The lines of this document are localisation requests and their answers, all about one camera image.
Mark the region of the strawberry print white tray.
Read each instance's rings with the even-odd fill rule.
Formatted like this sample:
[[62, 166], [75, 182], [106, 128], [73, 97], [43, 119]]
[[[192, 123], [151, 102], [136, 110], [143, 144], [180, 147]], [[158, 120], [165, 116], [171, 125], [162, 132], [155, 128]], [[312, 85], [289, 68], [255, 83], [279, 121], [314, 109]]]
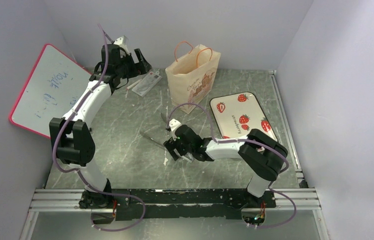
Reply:
[[277, 140], [253, 93], [241, 92], [215, 97], [210, 100], [209, 105], [222, 138], [237, 138], [248, 134], [252, 129], [258, 129]]

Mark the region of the beige paper gift bag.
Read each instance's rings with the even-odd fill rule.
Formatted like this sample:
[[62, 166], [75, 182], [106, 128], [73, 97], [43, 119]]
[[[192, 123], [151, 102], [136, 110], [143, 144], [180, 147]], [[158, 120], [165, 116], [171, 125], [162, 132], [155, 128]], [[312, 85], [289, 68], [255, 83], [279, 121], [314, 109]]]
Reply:
[[221, 53], [199, 44], [181, 41], [174, 50], [175, 61], [165, 69], [174, 106], [189, 114], [211, 91]]

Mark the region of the metal food tongs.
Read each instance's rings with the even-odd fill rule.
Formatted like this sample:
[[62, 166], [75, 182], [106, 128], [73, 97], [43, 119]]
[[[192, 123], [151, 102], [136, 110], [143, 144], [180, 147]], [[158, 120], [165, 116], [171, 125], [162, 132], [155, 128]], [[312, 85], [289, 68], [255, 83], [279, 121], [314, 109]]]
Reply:
[[[161, 112], [160, 113], [160, 116], [161, 118], [163, 119], [164, 123], [166, 123], [166, 120], [167, 120], [167, 114]], [[155, 138], [154, 136], [150, 135], [148, 133], [148, 131], [150, 131], [151, 129], [148, 129], [148, 130], [140, 130], [139, 133], [141, 134], [141, 136], [143, 136], [144, 138], [146, 138], [147, 140], [155, 143], [156, 145], [158, 145], [160, 148], [162, 148], [163, 150], [167, 151], [167, 148], [165, 147], [164, 145], [164, 142]], [[174, 154], [176, 157], [173, 157], [174, 160], [177, 160], [177, 159], [183, 159], [183, 160], [186, 160], [187, 162], [189, 163], [192, 163], [193, 162], [193, 159], [190, 158], [190, 157], [187, 157], [187, 156], [180, 156], [178, 153], [175, 153]]]

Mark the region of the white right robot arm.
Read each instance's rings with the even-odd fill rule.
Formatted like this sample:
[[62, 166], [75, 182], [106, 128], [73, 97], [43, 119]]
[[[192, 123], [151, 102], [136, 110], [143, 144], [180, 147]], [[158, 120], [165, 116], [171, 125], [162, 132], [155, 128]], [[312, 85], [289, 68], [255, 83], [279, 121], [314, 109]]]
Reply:
[[185, 124], [170, 126], [171, 137], [163, 146], [174, 160], [213, 162], [220, 159], [243, 160], [254, 172], [244, 194], [250, 207], [264, 199], [269, 185], [288, 167], [288, 150], [259, 129], [236, 138], [200, 137]]

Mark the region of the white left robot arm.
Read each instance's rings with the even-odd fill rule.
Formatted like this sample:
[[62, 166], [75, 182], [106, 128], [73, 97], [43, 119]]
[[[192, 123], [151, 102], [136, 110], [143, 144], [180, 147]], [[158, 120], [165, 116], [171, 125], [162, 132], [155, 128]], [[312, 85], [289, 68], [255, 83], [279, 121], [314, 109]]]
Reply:
[[140, 49], [134, 52], [138, 61], [123, 45], [105, 44], [102, 60], [94, 67], [84, 93], [64, 116], [49, 122], [53, 163], [62, 173], [78, 174], [85, 185], [81, 201], [87, 206], [106, 208], [114, 199], [110, 181], [93, 161], [95, 143], [89, 126], [104, 102], [122, 87], [122, 79], [130, 80], [152, 69]]

